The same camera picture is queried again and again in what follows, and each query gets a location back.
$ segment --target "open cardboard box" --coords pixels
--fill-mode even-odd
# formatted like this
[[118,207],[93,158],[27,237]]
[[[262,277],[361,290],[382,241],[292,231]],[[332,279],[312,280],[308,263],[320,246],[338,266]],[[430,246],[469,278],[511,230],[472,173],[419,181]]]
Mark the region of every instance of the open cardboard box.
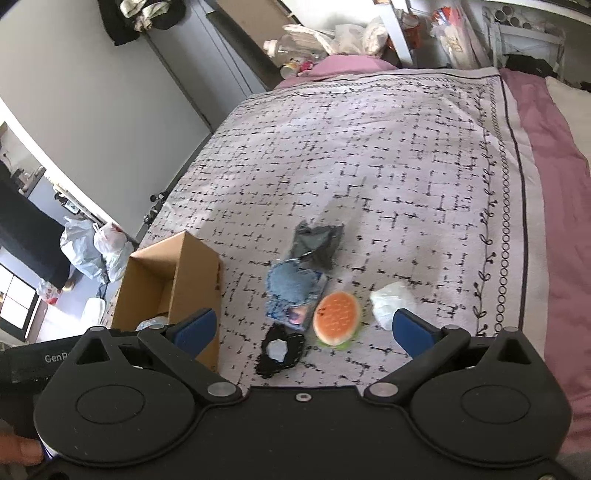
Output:
[[221,265],[214,250],[187,232],[134,252],[121,281],[112,328],[134,331],[144,320],[159,315],[173,324],[211,308],[218,332],[197,360],[217,371]]

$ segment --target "hamburger bun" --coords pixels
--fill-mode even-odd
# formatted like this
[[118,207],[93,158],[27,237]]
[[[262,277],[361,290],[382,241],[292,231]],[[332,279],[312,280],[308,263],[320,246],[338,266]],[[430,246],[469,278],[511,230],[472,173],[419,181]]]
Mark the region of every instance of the hamburger bun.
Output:
[[350,293],[327,295],[314,312],[314,331],[321,342],[337,346],[351,339],[361,321],[361,307]]

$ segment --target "patterned bedspread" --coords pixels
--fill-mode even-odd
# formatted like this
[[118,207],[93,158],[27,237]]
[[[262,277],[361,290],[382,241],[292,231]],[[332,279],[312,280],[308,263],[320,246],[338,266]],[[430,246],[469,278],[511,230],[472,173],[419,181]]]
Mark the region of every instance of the patterned bedspread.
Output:
[[[362,387],[400,367],[407,355],[369,301],[394,281],[432,323],[488,336],[521,326],[543,342],[540,181],[495,69],[342,76],[251,97],[168,203],[142,246],[188,230],[220,254],[220,373],[244,387]],[[264,381],[254,363],[270,326],[265,276],[302,219],[345,224],[327,290],[357,296],[363,328],[344,351],[309,332],[300,365]]]

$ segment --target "person's hand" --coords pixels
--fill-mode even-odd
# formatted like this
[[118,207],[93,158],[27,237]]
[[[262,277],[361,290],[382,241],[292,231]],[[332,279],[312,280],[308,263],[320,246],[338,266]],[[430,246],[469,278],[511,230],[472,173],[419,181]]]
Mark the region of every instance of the person's hand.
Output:
[[40,442],[10,433],[0,433],[0,464],[31,466],[42,461]]

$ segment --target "pink blanket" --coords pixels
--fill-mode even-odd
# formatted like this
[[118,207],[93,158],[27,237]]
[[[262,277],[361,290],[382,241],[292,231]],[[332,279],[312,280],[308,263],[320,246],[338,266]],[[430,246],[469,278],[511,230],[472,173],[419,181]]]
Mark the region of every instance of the pink blanket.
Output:
[[501,71],[544,196],[550,292],[545,360],[573,408],[564,453],[591,450],[591,176],[544,79]]
[[299,77],[283,80],[275,88],[286,88],[304,82],[326,80],[346,73],[375,73],[387,70],[396,70],[396,67],[371,55],[330,55],[313,69],[303,72]]

